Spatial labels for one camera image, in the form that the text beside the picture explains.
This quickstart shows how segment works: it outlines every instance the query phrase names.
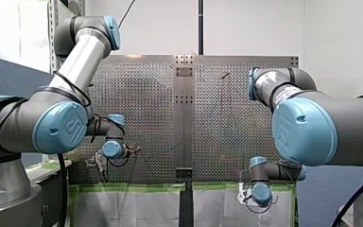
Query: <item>gray robot arm segment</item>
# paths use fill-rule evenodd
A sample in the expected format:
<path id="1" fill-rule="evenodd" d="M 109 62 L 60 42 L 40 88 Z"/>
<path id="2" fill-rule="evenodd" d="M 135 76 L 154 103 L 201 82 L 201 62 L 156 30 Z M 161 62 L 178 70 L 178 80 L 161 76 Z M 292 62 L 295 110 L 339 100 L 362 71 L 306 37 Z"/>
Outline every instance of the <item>gray robot arm segment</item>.
<path id="1" fill-rule="evenodd" d="M 363 166 L 363 97 L 330 97 L 296 72 L 294 83 L 287 69 L 251 74 L 251 99 L 275 109 L 272 135 L 282 157 L 308 166 Z"/>

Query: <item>end effector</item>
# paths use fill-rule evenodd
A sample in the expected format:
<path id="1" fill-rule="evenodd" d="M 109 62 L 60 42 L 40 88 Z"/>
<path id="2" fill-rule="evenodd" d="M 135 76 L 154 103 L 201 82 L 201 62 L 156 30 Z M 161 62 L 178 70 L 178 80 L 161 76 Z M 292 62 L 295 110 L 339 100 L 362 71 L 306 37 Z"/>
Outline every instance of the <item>end effector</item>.
<path id="1" fill-rule="evenodd" d="M 270 189 L 270 181 L 288 181 L 295 183 L 303 181 L 306 177 L 305 166 L 279 162 L 269 163 L 265 157 L 253 157 L 250 159 L 251 194 L 244 183 L 239 183 L 238 199 L 242 204 L 248 204 L 252 199 L 260 207 L 270 207 L 273 195 Z"/>

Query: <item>green tape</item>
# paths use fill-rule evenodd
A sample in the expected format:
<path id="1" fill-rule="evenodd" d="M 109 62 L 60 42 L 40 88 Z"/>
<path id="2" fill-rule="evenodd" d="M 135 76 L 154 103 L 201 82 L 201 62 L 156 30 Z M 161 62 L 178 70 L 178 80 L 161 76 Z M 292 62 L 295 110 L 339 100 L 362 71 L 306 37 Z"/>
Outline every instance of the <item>green tape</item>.
<path id="1" fill-rule="evenodd" d="M 28 166 L 26 169 L 31 169 L 31 168 L 35 168 L 35 167 L 54 169 L 54 168 L 59 168 L 59 163 L 58 162 L 46 163 L 42 166 L 41 166 L 41 164 L 34 164 L 31 166 Z"/>
<path id="2" fill-rule="evenodd" d="M 234 189 L 234 188 L 238 188 L 238 183 L 229 183 L 229 182 L 193 183 L 193 190 L 195 191 L 224 190 L 224 189 Z M 277 192 L 293 191 L 296 188 L 296 185 L 272 184 L 270 188 L 272 189 L 272 191 L 277 191 Z"/>
<path id="3" fill-rule="evenodd" d="M 83 192 L 180 192 L 184 183 L 134 184 L 134 183 L 98 183 L 71 185 L 75 193 Z"/>

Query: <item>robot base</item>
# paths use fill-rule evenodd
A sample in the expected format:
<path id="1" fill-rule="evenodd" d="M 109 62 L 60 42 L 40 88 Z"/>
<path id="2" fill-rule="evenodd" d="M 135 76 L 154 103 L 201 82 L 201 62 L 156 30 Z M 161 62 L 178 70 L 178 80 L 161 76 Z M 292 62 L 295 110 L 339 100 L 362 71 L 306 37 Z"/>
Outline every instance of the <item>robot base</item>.
<path id="1" fill-rule="evenodd" d="M 0 207 L 0 227 L 43 226 L 43 189 L 34 185 L 27 197 Z"/>

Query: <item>metal frame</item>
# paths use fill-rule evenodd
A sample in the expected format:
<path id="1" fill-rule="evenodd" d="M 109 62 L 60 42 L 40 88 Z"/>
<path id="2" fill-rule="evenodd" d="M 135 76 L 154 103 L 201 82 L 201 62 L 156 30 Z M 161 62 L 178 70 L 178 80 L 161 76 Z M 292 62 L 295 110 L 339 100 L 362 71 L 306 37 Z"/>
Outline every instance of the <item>metal frame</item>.
<path id="1" fill-rule="evenodd" d="M 49 29 L 49 59 L 51 73 L 59 68 L 59 62 L 54 49 L 55 29 L 59 23 L 59 0 L 49 0 L 48 2 L 48 29 Z"/>

